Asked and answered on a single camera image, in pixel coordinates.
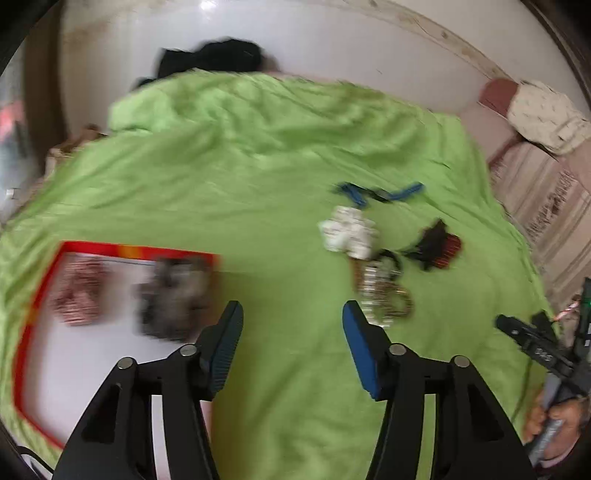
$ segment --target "black tool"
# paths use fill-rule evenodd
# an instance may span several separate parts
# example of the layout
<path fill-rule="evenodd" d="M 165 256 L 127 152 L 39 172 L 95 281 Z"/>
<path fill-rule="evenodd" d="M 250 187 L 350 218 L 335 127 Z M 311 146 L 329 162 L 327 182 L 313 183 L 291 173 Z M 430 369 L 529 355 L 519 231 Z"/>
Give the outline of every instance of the black tool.
<path fill-rule="evenodd" d="M 199 401 L 223 388 L 242 322 L 242 306 L 231 301 L 195 344 L 145 364 L 119 360 L 70 436 L 53 480 L 156 480 L 152 395 L 163 399 L 171 477 L 218 480 Z"/>
<path fill-rule="evenodd" d="M 356 301 L 343 308 L 343 328 L 363 387 L 388 402 L 367 480 L 416 477 L 428 394 L 437 395 L 431 480 L 535 479 L 509 418 L 466 357 L 441 362 L 391 343 Z"/>
<path fill-rule="evenodd" d="M 580 316 L 574 344 L 564 349 L 552 330 L 550 320 L 544 312 L 532 317 L 530 326 L 514 317 L 499 315 L 496 327 L 513 338 L 521 350 L 530 358 L 555 375 L 559 382 L 557 388 L 544 405 L 550 408 L 572 398 L 586 397 L 591 393 L 591 367 L 587 361 L 591 346 L 591 280 L 585 278 L 580 301 Z M 562 426 L 561 420 L 547 419 L 542 433 L 527 445 L 532 465 L 537 465 L 543 453 Z"/>

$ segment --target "red object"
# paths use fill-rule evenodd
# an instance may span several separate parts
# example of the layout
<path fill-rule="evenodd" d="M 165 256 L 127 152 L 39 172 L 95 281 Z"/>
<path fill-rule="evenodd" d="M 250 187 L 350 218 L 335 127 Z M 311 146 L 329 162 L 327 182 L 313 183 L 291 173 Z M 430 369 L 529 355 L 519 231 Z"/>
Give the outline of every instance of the red object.
<path fill-rule="evenodd" d="M 185 258 L 194 255 L 202 256 L 212 271 L 216 271 L 219 266 L 220 258 L 216 254 L 194 252 L 191 250 L 175 250 L 170 248 L 157 247 L 139 247 L 136 245 L 119 245 L 119 244 L 103 244 L 95 242 L 63 242 L 58 249 L 56 256 L 49 265 L 39 288 L 33 295 L 31 306 L 27 314 L 27 321 L 22 331 L 21 341 L 17 347 L 17 352 L 12 363 L 12 398 L 16 411 L 23 417 L 30 425 L 33 426 L 41 435 L 45 437 L 50 443 L 63 449 L 64 446 L 55 438 L 49 435 L 38 425 L 34 420 L 29 418 L 23 408 L 23 388 L 24 388 L 24 374 L 27 366 L 27 352 L 33 336 L 33 329 L 37 320 L 39 309 L 49 285 L 53 280 L 56 269 L 60 263 L 61 258 L 66 253 L 81 253 L 104 255 L 106 257 L 130 258 L 133 260 L 157 260 L 162 257 L 166 258 Z"/>
<path fill-rule="evenodd" d="M 462 249 L 462 241 L 456 235 L 447 234 L 445 246 L 443 247 L 443 255 L 433 262 L 437 268 L 449 267 L 449 262 Z"/>

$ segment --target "black cloth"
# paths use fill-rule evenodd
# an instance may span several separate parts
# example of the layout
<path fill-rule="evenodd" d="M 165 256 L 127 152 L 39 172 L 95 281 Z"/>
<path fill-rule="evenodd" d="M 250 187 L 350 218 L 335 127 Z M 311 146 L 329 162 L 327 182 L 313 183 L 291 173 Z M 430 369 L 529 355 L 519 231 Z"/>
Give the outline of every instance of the black cloth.
<path fill-rule="evenodd" d="M 156 79 L 191 69 L 208 72 L 256 72 L 260 70 L 261 65 L 262 53 L 257 44 L 229 38 L 206 43 L 196 51 L 164 50 Z M 156 79 L 138 79 L 135 88 Z"/>

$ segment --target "patterned fabric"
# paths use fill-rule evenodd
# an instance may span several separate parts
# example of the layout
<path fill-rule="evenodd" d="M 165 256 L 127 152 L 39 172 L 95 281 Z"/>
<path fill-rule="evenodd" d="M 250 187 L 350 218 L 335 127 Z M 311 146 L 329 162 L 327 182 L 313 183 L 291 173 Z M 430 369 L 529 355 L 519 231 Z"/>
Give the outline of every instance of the patterned fabric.
<path fill-rule="evenodd" d="M 97 258 L 78 258 L 66 265 L 53 309 L 69 325 L 92 323 L 99 315 L 99 294 L 105 268 Z"/>
<path fill-rule="evenodd" d="M 541 82 L 524 82 L 513 97 L 507 120 L 527 140 L 563 155 L 591 138 L 591 122 L 563 93 Z"/>
<path fill-rule="evenodd" d="M 491 180 L 530 243 L 552 307 L 562 310 L 591 275 L 591 195 L 564 161 L 529 143 L 511 148 Z"/>

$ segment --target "cloth bundle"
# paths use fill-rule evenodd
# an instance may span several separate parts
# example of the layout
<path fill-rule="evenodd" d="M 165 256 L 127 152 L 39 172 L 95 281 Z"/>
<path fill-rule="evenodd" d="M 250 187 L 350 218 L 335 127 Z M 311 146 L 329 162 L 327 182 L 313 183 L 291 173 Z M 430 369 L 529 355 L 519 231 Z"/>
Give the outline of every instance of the cloth bundle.
<path fill-rule="evenodd" d="M 324 247 L 331 252 L 346 252 L 351 258 L 369 260 L 372 241 L 378 231 L 375 223 L 363 218 L 361 210 L 338 206 L 333 217 L 321 222 Z"/>
<path fill-rule="evenodd" d="M 51 300 L 53 310 L 69 325 L 92 323 L 99 315 L 99 295 L 106 271 L 97 258 L 78 258 L 66 265 L 62 283 Z"/>

